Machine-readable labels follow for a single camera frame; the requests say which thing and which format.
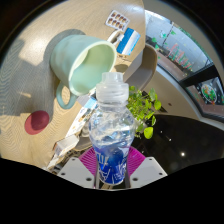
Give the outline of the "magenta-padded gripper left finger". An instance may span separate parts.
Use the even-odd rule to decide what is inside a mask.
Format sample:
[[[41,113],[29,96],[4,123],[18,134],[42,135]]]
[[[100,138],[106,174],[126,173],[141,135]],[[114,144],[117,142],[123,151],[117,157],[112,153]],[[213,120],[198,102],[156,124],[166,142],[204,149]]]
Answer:
[[[84,188],[93,188],[97,174],[97,159],[92,148],[78,158],[71,157],[58,176]]]

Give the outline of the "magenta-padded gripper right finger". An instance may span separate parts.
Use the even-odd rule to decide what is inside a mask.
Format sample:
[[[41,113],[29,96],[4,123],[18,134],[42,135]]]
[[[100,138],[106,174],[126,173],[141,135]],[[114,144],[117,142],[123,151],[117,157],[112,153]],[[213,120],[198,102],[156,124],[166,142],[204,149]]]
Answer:
[[[167,173],[154,157],[145,157],[134,147],[129,150],[125,186],[140,188],[165,177]]]

